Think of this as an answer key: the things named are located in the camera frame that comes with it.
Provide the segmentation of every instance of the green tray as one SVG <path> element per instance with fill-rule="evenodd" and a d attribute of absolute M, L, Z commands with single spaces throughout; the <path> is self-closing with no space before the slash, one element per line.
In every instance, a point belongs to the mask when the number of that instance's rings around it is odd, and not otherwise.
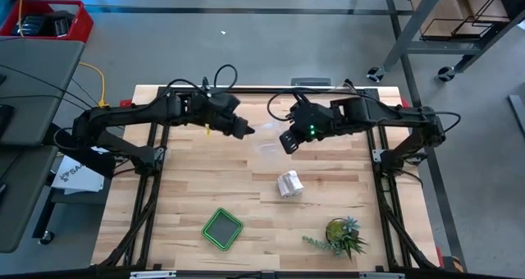
<path fill-rule="evenodd" d="M 218 249 L 226 251 L 242 229 L 243 223 L 240 220 L 236 219 L 224 208 L 219 208 L 206 223 L 202 233 Z"/>

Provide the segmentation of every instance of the red bin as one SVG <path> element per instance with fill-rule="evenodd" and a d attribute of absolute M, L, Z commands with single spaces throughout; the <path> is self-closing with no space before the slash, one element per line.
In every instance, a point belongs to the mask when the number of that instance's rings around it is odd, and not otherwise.
<path fill-rule="evenodd" d="M 18 1 L 15 3 L 6 21 L 0 29 L 0 36 L 11 36 L 12 29 L 18 23 Z M 93 19 L 85 10 L 84 3 L 81 1 L 41 1 L 41 0 L 24 0 L 22 3 L 22 15 L 45 14 L 53 12 L 50 5 L 75 5 L 78 10 L 71 24 L 67 35 L 62 37 L 54 36 L 27 36 L 28 39 L 55 39 L 55 40 L 76 40 L 86 43 L 93 28 Z"/>

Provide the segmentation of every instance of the potted succulent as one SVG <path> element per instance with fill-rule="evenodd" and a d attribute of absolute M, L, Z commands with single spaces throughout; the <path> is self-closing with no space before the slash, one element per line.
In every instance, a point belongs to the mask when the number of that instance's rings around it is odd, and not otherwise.
<path fill-rule="evenodd" d="M 315 240 L 311 237 L 303 236 L 303 240 L 320 249 L 331 250 L 336 256 L 341 256 L 343 251 L 352 260 L 352 250 L 358 254 L 365 254 L 363 245 L 367 243 L 359 237 L 358 221 L 351 218 L 336 218 L 326 225 L 327 242 Z"/>

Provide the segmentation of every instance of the wooden table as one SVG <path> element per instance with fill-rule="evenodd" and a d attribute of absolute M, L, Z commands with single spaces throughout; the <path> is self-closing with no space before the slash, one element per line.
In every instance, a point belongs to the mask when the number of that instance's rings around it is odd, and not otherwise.
<path fill-rule="evenodd" d="M 134 102 L 151 101 L 157 89 L 154 85 L 138 85 Z M 397 88 L 378 89 L 383 102 L 400 103 Z M 248 138 L 238 140 L 216 131 L 208 136 L 197 126 L 171 128 L 148 264 L 162 263 L 164 269 L 231 271 L 372 271 L 376 265 L 386 266 L 366 134 L 305 143 L 293 155 L 286 155 L 278 136 L 287 127 L 267 114 L 270 95 L 237 96 L 242 103 L 235 112 L 256 130 Z M 330 99 L 340 97 L 324 94 L 310 99 L 328 104 Z M 284 116 L 292 99 L 279 97 L 272 111 Z M 148 131 L 149 124 L 127 126 L 124 139 L 146 144 Z M 408 130 L 387 128 L 387 134 L 390 146 L 395 147 L 406 138 Z M 406 169 L 417 173 L 411 167 Z M 298 172 L 305 189 L 300 197 L 282 199 L 276 179 L 289 170 Z M 397 182 L 407 232 L 428 259 L 438 264 L 422 188 L 409 176 L 400 176 Z M 128 230 L 138 183 L 133 173 L 113 180 L 93 263 L 104 260 Z M 220 207 L 244 223 L 226 252 L 201 235 L 206 221 Z M 335 257 L 301 240 L 302 236 L 324 240 L 326 224 L 347 216 L 358 219 L 360 235 L 369 243 L 364 247 L 367 254 L 355 255 L 350 261 L 347 256 Z M 399 240 L 391 231 L 395 255 L 401 262 Z M 137 241 L 135 258 L 140 236 Z"/>

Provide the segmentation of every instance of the concrete floor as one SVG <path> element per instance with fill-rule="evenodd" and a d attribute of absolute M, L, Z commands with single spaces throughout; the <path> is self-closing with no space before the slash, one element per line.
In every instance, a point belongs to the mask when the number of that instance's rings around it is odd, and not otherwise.
<path fill-rule="evenodd" d="M 385 0 L 83 1 L 144 7 L 386 9 Z M 406 0 L 396 0 L 396 5 L 409 8 Z M 335 84 L 349 78 L 356 85 L 398 86 L 409 97 L 399 63 L 380 85 L 364 78 L 370 67 L 381 65 L 394 44 L 387 16 L 94 13 L 92 17 L 95 26 L 82 60 L 104 71 L 107 101 L 113 105 L 130 98 L 135 85 L 165 84 L 179 77 L 199 82 L 227 62 L 239 69 L 239 85 L 288 85 L 293 77 L 308 76 L 329 77 Z M 422 101 L 463 116 L 437 155 L 470 272 L 525 274 L 521 154 L 525 140 L 505 99 L 509 94 L 525 97 L 524 49 L 525 31 L 511 30 L 465 74 L 447 84 L 436 83 L 432 77 L 459 57 L 411 56 Z M 98 97 L 95 73 L 79 68 L 75 78 Z M 83 95 L 76 85 L 71 84 L 69 90 Z M 61 106 L 56 123 L 69 126 L 78 114 L 74 108 Z M 426 165 L 420 173 L 436 243 L 446 253 Z M 0 274 L 89 265 L 102 213 L 102 208 L 58 206 L 49 227 L 57 237 L 47 246 L 30 239 L 33 218 L 21 247 L 14 254 L 0 255 Z"/>

